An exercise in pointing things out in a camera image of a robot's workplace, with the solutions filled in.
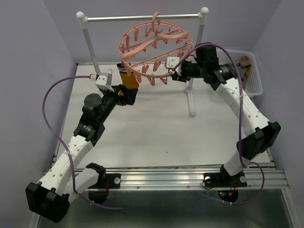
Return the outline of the pink round clip hanger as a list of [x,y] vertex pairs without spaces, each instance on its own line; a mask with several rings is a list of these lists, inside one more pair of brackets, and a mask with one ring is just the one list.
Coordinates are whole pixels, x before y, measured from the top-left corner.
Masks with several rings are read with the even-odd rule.
[[167,84],[170,75],[166,58],[182,58],[193,47],[187,31],[160,20],[159,15],[157,11],[150,21],[128,29],[119,42],[121,63],[128,75],[134,73],[139,84],[144,78],[152,86],[157,80]]

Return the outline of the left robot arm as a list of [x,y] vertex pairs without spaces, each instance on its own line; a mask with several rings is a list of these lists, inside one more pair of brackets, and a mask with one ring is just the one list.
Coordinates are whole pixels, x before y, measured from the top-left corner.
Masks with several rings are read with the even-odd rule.
[[118,85],[100,95],[93,93],[85,97],[82,116],[69,144],[64,145],[64,151],[51,169],[37,183],[30,182],[26,187],[28,207],[32,212],[58,223],[84,190],[106,184],[103,166],[92,162],[79,175],[75,174],[75,169],[101,138],[104,122],[113,109],[117,105],[133,105],[137,93],[137,88]]

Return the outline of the mustard brown striped sock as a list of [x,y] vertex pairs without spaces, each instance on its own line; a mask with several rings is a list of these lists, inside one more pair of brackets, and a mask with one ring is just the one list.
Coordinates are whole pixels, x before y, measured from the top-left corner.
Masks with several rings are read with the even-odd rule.
[[139,83],[134,75],[133,72],[131,72],[129,75],[127,74],[127,71],[122,63],[116,64],[119,74],[122,80],[122,84],[128,88],[128,89],[135,89],[139,88]]

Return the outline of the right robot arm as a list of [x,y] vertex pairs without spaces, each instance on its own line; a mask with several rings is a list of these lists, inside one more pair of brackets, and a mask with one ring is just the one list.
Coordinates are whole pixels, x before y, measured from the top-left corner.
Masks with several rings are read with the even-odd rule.
[[280,124],[266,118],[248,97],[242,84],[241,67],[223,47],[198,44],[183,57],[168,57],[166,67],[175,81],[203,79],[238,119],[236,152],[219,172],[205,174],[202,186],[206,189],[245,187],[244,169],[274,144]]

